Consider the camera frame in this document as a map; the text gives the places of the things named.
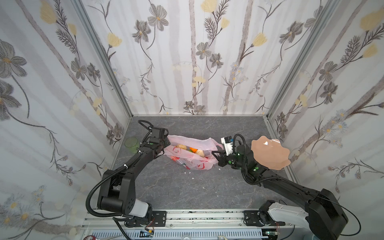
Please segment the pink plastic bag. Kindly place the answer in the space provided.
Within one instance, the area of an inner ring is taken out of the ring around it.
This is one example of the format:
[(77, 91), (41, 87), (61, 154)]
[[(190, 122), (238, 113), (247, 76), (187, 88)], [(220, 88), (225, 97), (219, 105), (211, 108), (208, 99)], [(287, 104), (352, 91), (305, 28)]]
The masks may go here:
[[(223, 150), (222, 144), (212, 138), (198, 140), (177, 135), (169, 135), (170, 145), (165, 148), (165, 155), (175, 163), (185, 167), (188, 170), (210, 170), (218, 163), (218, 160), (212, 155), (212, 151)], [(187, 150), (177, 148), (177, 145), (187, 146)], [(205, 157), (193, 153), (190, 148), (202, 150)]]

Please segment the peach scalloped plate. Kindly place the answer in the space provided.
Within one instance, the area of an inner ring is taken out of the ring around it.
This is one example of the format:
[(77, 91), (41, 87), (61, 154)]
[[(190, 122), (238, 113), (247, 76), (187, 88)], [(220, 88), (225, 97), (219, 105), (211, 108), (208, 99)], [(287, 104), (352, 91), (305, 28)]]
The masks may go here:
[(252, 140), (251, 150), (256, 162), (271, 170), (281, 170), (291, 164), (290, 150), (284, 148), (277, 139), (261, 136)]

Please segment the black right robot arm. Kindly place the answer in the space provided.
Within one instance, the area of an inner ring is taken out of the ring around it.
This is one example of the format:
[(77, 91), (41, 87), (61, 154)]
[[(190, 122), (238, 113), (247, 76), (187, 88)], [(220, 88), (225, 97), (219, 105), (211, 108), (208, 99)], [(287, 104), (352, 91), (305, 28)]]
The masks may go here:
[(294, 203), (289, 206), (268, 200), (256, 212), (245, 211), (247, 226), (277, 227), (286, 223), (310, 230), (320, 240), (336, 240), (343, 236), (349, 222), (348, 210), (339, 204), (332, 192), (301, 186), (275, 172), (291, 163), (290, 150), (279, 140), (262, 136), (248, 146), (245, 138), (236, 134), (222, 138), (222, 144), (223, 150), (212, 151), (220, 167), (229, 165), (241, 171), (247, 184), (269, 189)]

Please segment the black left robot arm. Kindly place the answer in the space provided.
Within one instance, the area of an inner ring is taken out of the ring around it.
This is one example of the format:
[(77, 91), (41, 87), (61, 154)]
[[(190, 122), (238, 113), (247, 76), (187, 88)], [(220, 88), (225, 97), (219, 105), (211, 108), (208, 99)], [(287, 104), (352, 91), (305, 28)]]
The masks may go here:
[(165, 153), (165, 148), (171, 143), (168, 129), (155, 127), (145, 120), (139, 120), (138, 123), (148, 132), (137, 152), (121, 167), (106, 171), (86, 198), (87, 212), (94, 217), (137, 217), (151, 220), (152, 207), (136, 198), (135, 181), (151, 161)]

